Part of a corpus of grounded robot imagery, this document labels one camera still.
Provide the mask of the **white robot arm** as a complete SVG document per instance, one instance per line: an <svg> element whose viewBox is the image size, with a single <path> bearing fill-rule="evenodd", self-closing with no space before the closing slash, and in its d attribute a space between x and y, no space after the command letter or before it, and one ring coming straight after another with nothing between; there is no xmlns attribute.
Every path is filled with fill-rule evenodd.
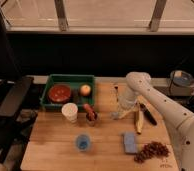
<svg viewBox="0 0 194 171"><path fill-rule="evenodd" d="M126 75L125 90L119 95L119 105L130 110L143 96L184 137L181 169L194 171L194 113L151 85L151 76L145 72L130 72Z"/></svg>

